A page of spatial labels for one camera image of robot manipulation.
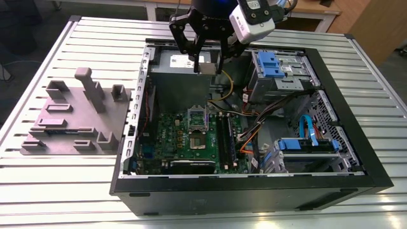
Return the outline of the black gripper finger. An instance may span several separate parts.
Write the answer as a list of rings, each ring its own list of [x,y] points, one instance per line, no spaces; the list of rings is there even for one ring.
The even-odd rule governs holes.
[[[220,52],[217,58],[217,73],[222,70],[224,61],[238,57],[244,52],[244,44],[240,43],[234,32],[220,39]]]
[[[176,16],[170,15],[169,18],[169,30],[178,48],[178,51],[182,54],[189,56],[189,60],[193,61],[193,72],[197,73],[200,71],[198,67],[198,58],[200,51],[204,45],[204,36],[202,36],[202,15],[201,14],[184,14]],[[194,39],[189,41],[184,34],[184,29],[186,24],[193,29]]]

